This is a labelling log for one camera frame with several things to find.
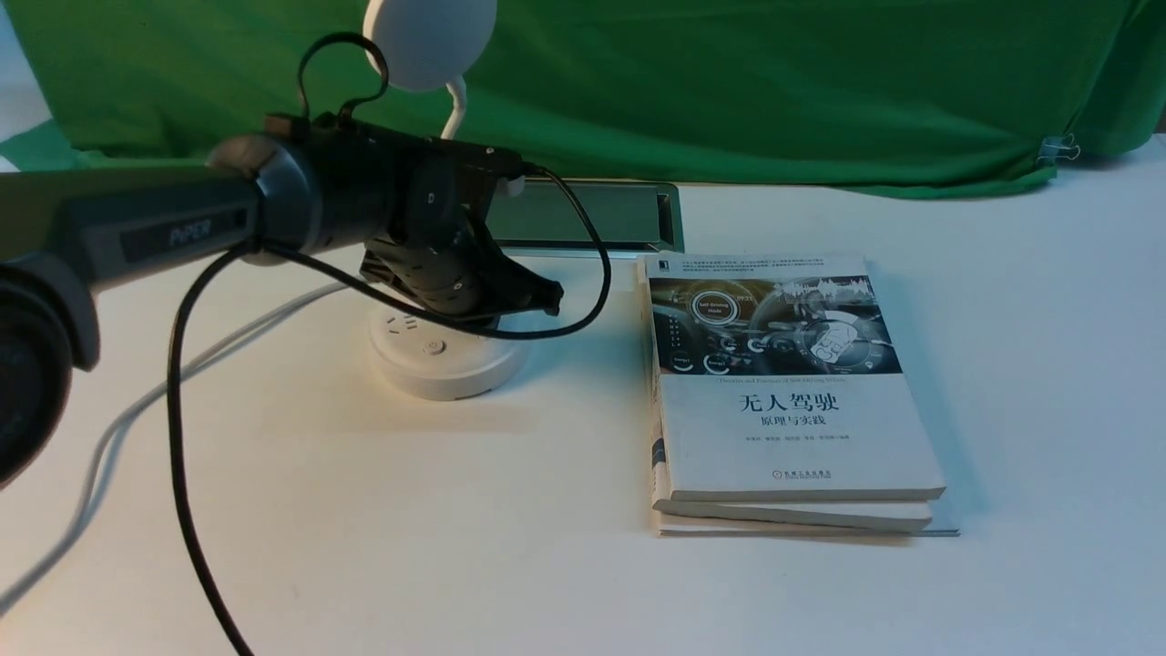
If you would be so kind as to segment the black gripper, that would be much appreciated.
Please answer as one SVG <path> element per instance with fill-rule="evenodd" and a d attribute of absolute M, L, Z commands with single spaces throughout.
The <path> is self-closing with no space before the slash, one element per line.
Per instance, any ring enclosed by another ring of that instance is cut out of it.
<path fill-rule="evenodd" d="M 396 147 L 393 217 L 363 246 L 361 276 L 459 320 L 559 316 L 566 288 L 505 256 L 485 224 L 496 195 L 485 147 L 440 137 Z"/>

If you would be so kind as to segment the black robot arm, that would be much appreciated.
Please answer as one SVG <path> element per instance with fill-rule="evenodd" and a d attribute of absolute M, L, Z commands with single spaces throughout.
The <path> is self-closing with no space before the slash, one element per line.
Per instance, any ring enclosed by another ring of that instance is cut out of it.
<path fill-rule="evenodd" d="M 96 298 L 201 258 L 361 245 L 361 277 L 456 323 L 559 313 L 563 288 L 517 264 L 486 224 L 507 149 L 409 136 L 332 113 L 271 115 L 204 165 L 3 175 L 3 484 L 45 447 L 75 371 L 100 354 Z"/>

